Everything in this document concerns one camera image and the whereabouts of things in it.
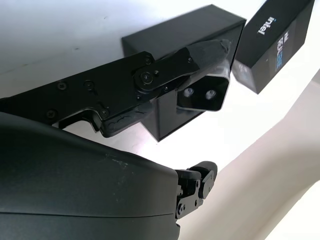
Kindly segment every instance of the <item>white background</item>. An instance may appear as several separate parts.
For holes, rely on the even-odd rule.
[[[263,2],[2,0],[0,98],[117,60],[123,56],[121,37],[196,8],[215,4],[250,18]],[[67,130],[171,168],[185,169],[201,161],[213,161],[221,169],[283,118],[320,68],[318,0],[313,9],[305,45],[260,95],[232,77],[220,112],[202,114],[160,143],[141,124],[109,139],[95,134],[85,122]]]

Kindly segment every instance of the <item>scratch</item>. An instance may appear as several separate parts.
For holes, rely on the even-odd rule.
[[[116,160],[111,158],[112,161],[116,162],[117,164],[119,164],[121,167],[123,167],[124,169],[128,166],[128,163],[120,161],[120,160]]]

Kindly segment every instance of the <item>black metal bracket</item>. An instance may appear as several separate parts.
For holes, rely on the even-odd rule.
[[[209,70],[208,66],[215,66],[228,55],[222,46],[223,42],[218,40],[199,42],[157,62],[150,53],[140,52],[0,99],[0,112],[60,129],[87,121],[95,132],[112,137],[150,114],[154,99],[188,83],[202,89],[204,80],[199,84],[198,80],[206,79],[203,75]],[[218,94],[205,102],[209,105],[205,110],[220,109],[227,92],[228,82],[214,81],[213,84]],[[200,90],[197,92],[202,97],[205,95]],[[178,107],[202,109],[196,97],[180,96],[179,93]]]
[[[181,219],[203,204],[215,184],[218,167],[203,161],[188,170],[175,171],[179,177],[175,218]]]

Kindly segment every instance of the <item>intel box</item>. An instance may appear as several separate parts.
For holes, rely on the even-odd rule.
[[[232,65],[246,20],[214,5],[208,5],[145,30],[122,38],[125,56],[142,51],[155,60],[193,43],[213,39],[228,39],[231,48],[227,60]],[[154,102],[154,111],[142,124],[161,141],[202,111],[177,109],[177,92],[171,91]]]
[[[267,0],[243,29],[232,72],[259,94],[305,43],[314,0]]]

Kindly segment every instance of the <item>black cover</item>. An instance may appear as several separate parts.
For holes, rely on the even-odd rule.
[[[0,166],[0,239],[178,239],[173,169],[2,112]]]
[[[231,41],[227,57],[232,65],[246,20],[214,5],[208,5],[122,38],[124,55],[147,51],[155,60],[196,42],[212,39]],[[177,93],[170,92],[154,101],[155,111],[142,121],[158,140],[162,140],[201,111],[177,109]]]

